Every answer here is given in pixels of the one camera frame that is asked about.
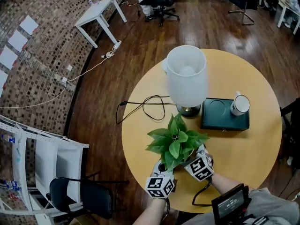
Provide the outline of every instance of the white mug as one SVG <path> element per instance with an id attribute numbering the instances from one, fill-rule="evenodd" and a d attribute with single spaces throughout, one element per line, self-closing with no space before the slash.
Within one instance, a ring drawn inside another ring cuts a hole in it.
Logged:
<path id="1" fill-rule="evenodd" d="M 234 101 L 230 105 L 230 111 L 235 116 L 241 116 L 250 109 L 249 99 L 241 95 L 239 91 L 235 92 Z"/>

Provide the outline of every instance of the small display screen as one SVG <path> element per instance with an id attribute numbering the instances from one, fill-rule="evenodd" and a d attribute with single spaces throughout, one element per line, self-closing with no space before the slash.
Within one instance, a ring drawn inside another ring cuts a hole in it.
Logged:
<path id="1" fill-rule="evenodd" d="M 219 211 L 220 218 L 225 217 L 232 211 L 236 210 L 239 206 L 244 203 L 244 194 L 243 191 L 237 192 L 235 195 L 231 196 L 227 200 L 218 204 L 217 208 Z"/>

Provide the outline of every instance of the dark green tray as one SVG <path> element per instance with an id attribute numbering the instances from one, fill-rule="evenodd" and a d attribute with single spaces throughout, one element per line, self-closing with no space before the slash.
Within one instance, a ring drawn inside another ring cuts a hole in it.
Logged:
<path id="1" fill-rule="evenodd" d="M 249 111 L 234 116 L 230 111 L 232 99 L 207 98 L 202 105 L 201 128 L 216 130 L 246 130 L 250 127 Z"/>

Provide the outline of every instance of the white metal rack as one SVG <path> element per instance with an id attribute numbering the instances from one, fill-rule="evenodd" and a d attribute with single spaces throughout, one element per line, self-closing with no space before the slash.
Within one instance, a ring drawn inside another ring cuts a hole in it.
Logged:
<path id="1" fill-rule="evenodd" d="M 27 208 L 27 210 L 13 210 L 0 199 L 0 213 L 14 215 L 48 214 L 51 217 L 64 214 L 55 208 L 48 209 L 48 206 L 45 209 L 33 209 L 26 181 L 26 141 L 28 138 L 36 140 L 36 186 L 45 199 L 47 199 L 46 194 L 49 192 L 50 182 L 54 178 L 80 179 L 83 148 L 89 148 L 89 145 L 72 141 L 65 136 L 26 126 L 2 115 L 0 115 L 0 128 L 14 134 L 15 143 L 12 143 L 13 176 L 21 188 L 19 195 Z M 70 182 L 67 192 L 67 195 L 77 202 L 70 205 L 71 210 L 80 209 L 82 207 L 80 183 Z"/>

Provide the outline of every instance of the white lamp shade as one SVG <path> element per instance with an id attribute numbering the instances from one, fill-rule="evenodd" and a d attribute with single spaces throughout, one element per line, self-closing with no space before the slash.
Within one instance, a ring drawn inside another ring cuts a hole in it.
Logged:
<path id="1" fill-rule="evenodd" d="M 170 98 L 182 107 L 196 107 L 207 97 L 206 57 L 197 47 L 183 45 L 166 58 L 167 86 Z"/>

